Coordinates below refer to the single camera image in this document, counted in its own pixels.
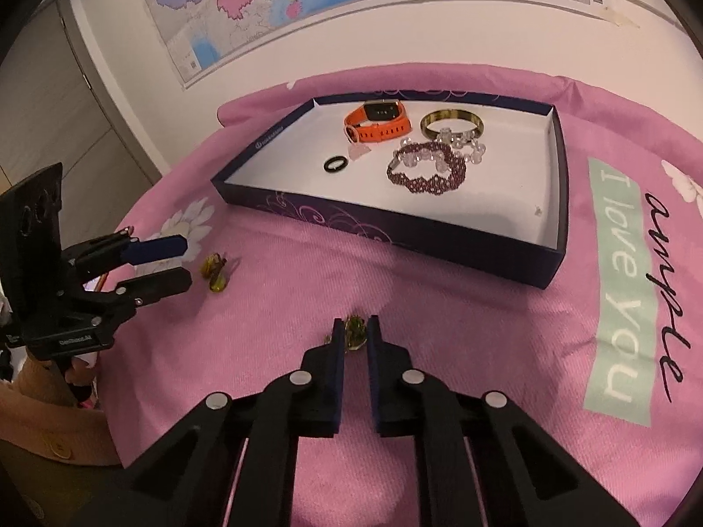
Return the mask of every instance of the watch screen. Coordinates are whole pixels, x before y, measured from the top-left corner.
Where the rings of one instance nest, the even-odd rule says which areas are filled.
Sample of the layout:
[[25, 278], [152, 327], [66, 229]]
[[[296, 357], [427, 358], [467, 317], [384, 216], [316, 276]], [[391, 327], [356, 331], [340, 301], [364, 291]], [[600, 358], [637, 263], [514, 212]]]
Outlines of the watch screen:
[[363, 106], [368, 121], [392, 121], [400, 116], [400, 107], [393, 101], [388, 103], [367, 103]]

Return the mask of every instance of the white flower print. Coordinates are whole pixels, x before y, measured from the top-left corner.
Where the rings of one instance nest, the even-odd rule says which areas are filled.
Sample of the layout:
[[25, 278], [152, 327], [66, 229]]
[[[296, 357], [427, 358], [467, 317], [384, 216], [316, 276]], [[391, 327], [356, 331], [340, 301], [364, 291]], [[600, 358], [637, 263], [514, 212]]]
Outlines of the white flower print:
[[681, 172], [673, 164], [662, 160], [663, 171], [671, 178], [674, 188], [688, 202], [695, 202], [701, 218], [703, 218], [703, 188], [698, 186], [690, 176]]
[[207, 198], [192, 202], [184, 211], [177, 211], [171, 218], [166, 220], [161, 231], [147, 238], [156, 239], [157, 237], [182, 235], [188, 241], [188, 249], [181, 257], [163, 259], [161, 261], [153, 261], [137, 265], [135, 271], [137, 275], [147, 275], [178, 267], [185, 262], [191, 262], [198, 257], [200, 250], [200, 241], [210, 233], [212, 228], [204, 225], [215, 211], [214, 206], [205, 206]]

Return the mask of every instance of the white wall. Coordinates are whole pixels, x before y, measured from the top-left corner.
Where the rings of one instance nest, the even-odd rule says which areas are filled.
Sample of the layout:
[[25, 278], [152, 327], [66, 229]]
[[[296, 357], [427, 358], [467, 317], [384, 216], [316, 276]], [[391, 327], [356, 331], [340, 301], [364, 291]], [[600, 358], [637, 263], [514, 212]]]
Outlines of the white wall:
[[[259, 47], [187, 90], [144, 0], [71, 2], [108, 90], [162, 171], [219, 128], [217, 107], [225, 101], [314, 74], [404, 61], [572, 77], [652, 107], [703, 140], [703, 60], [682, 31], [620, 0], [606, 0], [611, 9], [599, 11], [610, 21], [510, 1], [359, 11]], [[350, 37], [368, 31], [384, 37], [376, 44]]]

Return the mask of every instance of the gray door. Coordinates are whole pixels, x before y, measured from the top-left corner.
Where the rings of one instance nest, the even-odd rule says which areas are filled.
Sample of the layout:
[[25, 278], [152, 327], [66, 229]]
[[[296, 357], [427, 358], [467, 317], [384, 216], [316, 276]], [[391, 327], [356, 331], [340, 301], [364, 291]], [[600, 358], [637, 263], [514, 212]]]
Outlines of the gray door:
[[63, 163], [64, 247], [113, 232], [151, 186], [87, 84], [55, 2], [31, 19], [0, 66], [0, 129], [10, 184]]

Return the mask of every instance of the crystal bead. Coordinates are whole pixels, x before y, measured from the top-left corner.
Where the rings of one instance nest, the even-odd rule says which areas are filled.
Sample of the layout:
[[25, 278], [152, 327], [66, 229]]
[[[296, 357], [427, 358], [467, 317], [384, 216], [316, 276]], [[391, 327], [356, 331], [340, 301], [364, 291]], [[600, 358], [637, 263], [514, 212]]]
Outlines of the crystal bead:
[[451, 128], [444, 127], [439, 129], [439, 142], [451, 144]]

